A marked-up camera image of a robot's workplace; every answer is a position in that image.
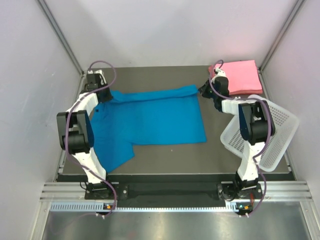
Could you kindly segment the blue t shirt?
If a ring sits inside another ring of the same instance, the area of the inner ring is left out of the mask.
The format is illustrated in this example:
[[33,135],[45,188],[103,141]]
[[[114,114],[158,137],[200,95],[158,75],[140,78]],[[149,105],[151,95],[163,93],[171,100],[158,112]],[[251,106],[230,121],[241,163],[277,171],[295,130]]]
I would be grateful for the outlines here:
[[197,144],[207,141],[196,85],[122,93],[98,104],[90,121],[94,151],[111,172],[132,159],[134,146]]

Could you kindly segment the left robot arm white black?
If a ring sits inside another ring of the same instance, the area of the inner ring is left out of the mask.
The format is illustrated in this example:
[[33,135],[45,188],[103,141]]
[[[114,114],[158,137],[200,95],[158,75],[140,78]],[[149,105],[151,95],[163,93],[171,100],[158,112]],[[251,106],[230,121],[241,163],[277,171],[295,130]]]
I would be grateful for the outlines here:
[[85,184],[87,199],[109,198],[114,187],[107,180],[107,171],[102,167],[94,150],[94,132],[90,114],[98,104],[113,99],[103,71],[89,70],[84,90],[65,112],[56,116],[59,144],[81,166],[87,176]]

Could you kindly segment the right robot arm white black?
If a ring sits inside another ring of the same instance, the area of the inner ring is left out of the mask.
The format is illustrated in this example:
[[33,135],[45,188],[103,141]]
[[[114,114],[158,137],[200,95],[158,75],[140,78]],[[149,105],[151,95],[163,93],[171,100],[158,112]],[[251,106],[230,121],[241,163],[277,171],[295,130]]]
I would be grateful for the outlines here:
[[240,135],[244,140],[242,159],[232,182],[232,191],[225,187],[221,196],[232,194],[233,199],[245,198],[260,188],[261,156],[276,128],[267,101],[254,97],[232,98],[228,87],[228,78],[217,74],[208,79],[198,92],[202,97],[212,99],[219,112],[234,115],[238,119]]

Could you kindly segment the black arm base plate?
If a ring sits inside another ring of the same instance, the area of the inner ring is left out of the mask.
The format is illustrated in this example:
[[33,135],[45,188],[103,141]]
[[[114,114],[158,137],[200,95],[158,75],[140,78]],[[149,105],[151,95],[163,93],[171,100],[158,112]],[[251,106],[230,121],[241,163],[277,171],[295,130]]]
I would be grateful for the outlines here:
[[242,190],[227,174],[110,174],[120,208],[202,208],[223,207],[228,200],[258,201],[272,181],[292,180],[289,174],[266,174],[256,188]]

